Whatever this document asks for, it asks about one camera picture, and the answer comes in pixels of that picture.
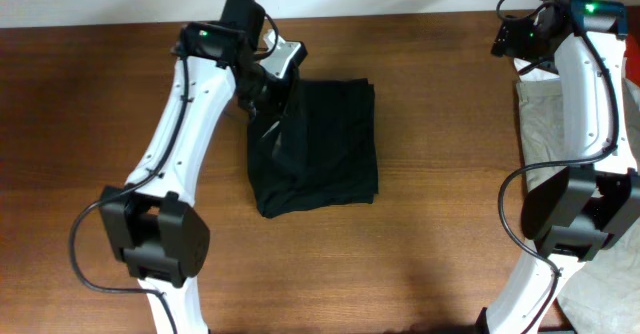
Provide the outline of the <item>black shorts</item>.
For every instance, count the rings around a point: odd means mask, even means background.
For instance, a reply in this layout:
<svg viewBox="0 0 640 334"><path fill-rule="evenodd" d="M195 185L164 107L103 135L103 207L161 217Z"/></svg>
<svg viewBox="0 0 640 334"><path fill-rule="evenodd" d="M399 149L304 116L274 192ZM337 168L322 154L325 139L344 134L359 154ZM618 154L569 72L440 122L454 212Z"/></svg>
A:
<svg viewBox="0 0 640 334"><path fill-rule="evenodd" d="M247 171L259 214L373 203L374 109L374 85L365 78L302 80L281 115L252 119Z"/></svg>

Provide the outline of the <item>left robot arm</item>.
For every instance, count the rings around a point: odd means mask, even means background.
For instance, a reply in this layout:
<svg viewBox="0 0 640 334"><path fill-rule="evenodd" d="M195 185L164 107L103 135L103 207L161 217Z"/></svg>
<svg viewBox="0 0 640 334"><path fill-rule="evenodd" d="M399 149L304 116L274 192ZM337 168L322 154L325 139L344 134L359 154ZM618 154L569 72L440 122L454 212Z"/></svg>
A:
<svg viewBox="0 0 640 334"><path fill-rule="evenodd" d="M307 51L274 29L192 22L173 52L172 89L151 142L123 187L104 188L100 215L157 332L206 333L197 276L210 231L194 209L206 151L232 99L252 115L280 110Z"/></svg>

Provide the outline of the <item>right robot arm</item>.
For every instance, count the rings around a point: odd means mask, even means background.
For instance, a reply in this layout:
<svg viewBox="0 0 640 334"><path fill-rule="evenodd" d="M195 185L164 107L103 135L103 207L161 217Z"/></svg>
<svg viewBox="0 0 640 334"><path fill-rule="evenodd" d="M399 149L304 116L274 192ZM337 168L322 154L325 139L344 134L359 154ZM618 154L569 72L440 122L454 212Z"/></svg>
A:
<svg viewBox="0 0 640 334"><path fill-rule="evenodd" d="M535 333L561 288L639 217L638 164L627 139L622 65L627 37L623 4L540 0L523 17L502 15L492 52L524 59L529 73L546 63L559 76L565 154L527 164L555 174L529 191L524 236L505 231L522 255L499 297L477 320L481 333Z"/></svg>

